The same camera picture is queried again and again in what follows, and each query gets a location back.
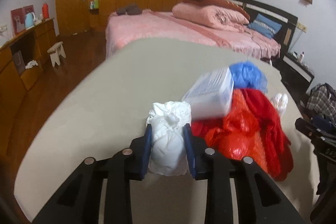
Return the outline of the red knit glove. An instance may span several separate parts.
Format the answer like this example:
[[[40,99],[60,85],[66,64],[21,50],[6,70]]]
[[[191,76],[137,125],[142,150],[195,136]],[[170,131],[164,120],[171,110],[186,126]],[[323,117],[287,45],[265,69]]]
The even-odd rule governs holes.
[[[282,130],[280,116],[261,91],[251,88],[240,91],[260,125],[268,174],[276,181],[284,181],[293,169],[293,157],[291,142]]]

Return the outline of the pink sock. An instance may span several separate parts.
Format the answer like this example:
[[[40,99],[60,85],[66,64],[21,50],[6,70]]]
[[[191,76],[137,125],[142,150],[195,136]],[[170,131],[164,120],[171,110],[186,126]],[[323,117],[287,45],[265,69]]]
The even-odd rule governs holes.
[[[284,115],[287,108],[288,95],[285,93],[277,93],[270,99],[270,101],[273,107],[276,109],[279,117],[281,118]]]

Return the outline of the blue plastic bag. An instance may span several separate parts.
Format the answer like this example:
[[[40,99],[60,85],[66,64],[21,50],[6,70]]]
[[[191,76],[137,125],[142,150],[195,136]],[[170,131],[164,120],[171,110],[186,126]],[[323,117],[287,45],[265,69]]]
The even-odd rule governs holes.
[[[264,73],[250,61],[239,62],[229,66],[235,89],[257,89],[267,92],[268,81]]]

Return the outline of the white tissue wad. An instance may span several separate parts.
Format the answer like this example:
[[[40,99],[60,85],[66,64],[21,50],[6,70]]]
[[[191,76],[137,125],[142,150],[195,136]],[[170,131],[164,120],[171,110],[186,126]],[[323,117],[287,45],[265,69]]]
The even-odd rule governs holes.
[[[155,102],[146,124],[151,125],[149,170],[162,176],[181,176],[188,171],[183,127],[191,123],[187,102]]]

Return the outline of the white blue paper box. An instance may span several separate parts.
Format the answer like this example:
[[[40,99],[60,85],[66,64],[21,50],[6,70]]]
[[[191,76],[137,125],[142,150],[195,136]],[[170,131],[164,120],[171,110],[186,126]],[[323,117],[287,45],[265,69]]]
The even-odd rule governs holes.
[[[233,89],[231,71],[224,67],[199,77],[182,100],[190,104],[194,120],[220,118],[231,110]]]

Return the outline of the red plastic bag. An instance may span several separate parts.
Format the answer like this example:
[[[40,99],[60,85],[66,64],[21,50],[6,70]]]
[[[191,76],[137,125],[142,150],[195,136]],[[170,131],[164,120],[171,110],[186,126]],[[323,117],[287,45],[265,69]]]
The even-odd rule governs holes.
[[[233,155],[235,134],[232,114],[224,118],[192,121],[191,129],[193,135],[204,139],[210,148],[229,159],[238,160]]]

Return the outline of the orange foam net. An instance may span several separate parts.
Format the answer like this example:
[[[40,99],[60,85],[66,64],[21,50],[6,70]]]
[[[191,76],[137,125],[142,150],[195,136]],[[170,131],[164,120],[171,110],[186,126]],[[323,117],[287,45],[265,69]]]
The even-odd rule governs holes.
[[[249,156],[268,173],[265,149],[260,136],[260,125],[249,109],[241,90],[234,89],[231,112],[233,119],[234,151],[236,159]]]

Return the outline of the black white nightstand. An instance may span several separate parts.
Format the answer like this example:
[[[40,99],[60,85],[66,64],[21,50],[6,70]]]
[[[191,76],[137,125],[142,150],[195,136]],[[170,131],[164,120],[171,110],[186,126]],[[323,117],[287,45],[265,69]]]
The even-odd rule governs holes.
[[[313,72],[289,53],[285,54],[280,62],[279,71],[282,83],[292,93],[305,93],[315,78]]]

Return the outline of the white lotion bottle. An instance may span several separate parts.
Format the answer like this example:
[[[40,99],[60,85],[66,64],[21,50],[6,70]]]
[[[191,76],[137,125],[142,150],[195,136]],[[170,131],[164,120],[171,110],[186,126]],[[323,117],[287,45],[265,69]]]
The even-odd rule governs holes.
[[[298,62],[301,64],[303,62],[304,52],[302,52],[298,57]]]

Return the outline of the dark bed headboard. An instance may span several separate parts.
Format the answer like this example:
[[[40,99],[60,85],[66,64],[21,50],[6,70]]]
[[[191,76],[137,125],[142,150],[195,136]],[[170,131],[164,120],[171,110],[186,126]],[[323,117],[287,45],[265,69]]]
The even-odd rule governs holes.
[[[274,36],[276,42],[281,45],[280,58],[288,52],[291,41],[294,36],[296,24],[298,23],[298,17],[273,7],[271,5],[255,1],[255,0],[229,0],[241,6],[251,17],[253,22],[258,14],[265,16],[266,18],[281,24],[280,31]]]

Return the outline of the wooden sideboard cabinet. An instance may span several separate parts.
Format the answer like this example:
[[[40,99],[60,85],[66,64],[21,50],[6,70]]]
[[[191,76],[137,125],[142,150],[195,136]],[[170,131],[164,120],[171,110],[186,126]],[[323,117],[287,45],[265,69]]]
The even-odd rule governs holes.
[[[47,50],[56,42],[54,20],[47,19],[1,46],[1,137],[11,133],[14,118],[26,93],[33,87],[49,60]],[[25,70],[36,60],[38,67]]]

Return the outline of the folded pink quilt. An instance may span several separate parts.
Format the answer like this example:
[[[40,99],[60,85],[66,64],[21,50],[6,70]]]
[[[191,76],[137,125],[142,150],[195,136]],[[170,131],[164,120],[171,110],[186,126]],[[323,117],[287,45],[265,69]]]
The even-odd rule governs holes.
[[[235,10],[219,6],[196,6],[181,2],[172,9],[173,16],[221,31],[244,32],[249,20]]]

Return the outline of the small white stool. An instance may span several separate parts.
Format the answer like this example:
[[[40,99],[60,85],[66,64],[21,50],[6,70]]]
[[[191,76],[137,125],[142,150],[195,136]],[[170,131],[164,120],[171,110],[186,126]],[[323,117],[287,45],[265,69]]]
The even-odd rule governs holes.
[[[47,52],[50,54],[50,59],[53,67],[55,67],[56,64],[58,66],[60,65],[60,56],[66,58],[63,42],[55,43],[51,48],[47,50]]]

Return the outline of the light blue kettle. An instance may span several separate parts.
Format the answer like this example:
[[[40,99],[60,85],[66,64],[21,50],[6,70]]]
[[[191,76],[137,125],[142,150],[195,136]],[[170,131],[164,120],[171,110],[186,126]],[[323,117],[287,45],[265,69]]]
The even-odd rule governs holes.
[[[35,13],[29,12],[25,16],[25,28],[28,30],[29,28],[33,27],[35,24]]]

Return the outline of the red thermos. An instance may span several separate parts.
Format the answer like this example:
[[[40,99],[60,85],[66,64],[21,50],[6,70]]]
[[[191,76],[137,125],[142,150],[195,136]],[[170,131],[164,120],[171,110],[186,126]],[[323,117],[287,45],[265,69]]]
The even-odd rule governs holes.
[[[43,5],[42,5],[42,16],[43,16],[43,19],[49,19],[50,18],[49,6],[46,2],[43,3]]]

